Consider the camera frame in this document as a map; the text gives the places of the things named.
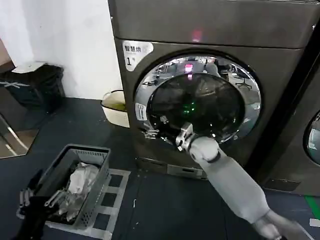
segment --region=floor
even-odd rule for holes
[[[33,123],[40,132],[30,152],[0,160],[0,206],[5,217],[0,227],[2,239],[12,238],[21,224],[16,217],[19,191],[69,143],[108,147],[110,167],[131,171],[113,240],[262,239],[229,210],[208,182],[137,169],[130,132],[110,124],[99,101],[68,98],[55,113],[37,118]],[[314,216],[303,196],[269,190],[265,193],[274,211],[298,221],[320,239],[320,228],[309,227],[309,219]],[[43,239],[93,238],[45,227]]]

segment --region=washing machine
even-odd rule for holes
[[[273,145],[255,176],[263,187],[292,194],[320,196],[319,91],[318,56],[295,101],[287,106],[290,116],[279,136],[270,139]]]
[[[108,2],[137,163],[205,178],[174,136],[157,135],[189,122],[244,166],[304,52],[319,2]]]

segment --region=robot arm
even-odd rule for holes
[[[271,240],[313,240],[297,222],[273,212],[262,188],[213,139],[197,136],[186,123],[175,141],[180,151],[190,154],[205,171],[209,182],[229,208],[247,220],[263,237]]]

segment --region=white bucket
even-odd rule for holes
[[[110,123],[130,128],[123,90],[106,93],[102,98],[101,107]]]

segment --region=black trash bin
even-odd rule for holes
[[[15,100],[27,109],[57,109],[65,96],[62,87],[64,69],[44,64],[35,71],[0,73],[0,87],[6,88]]]

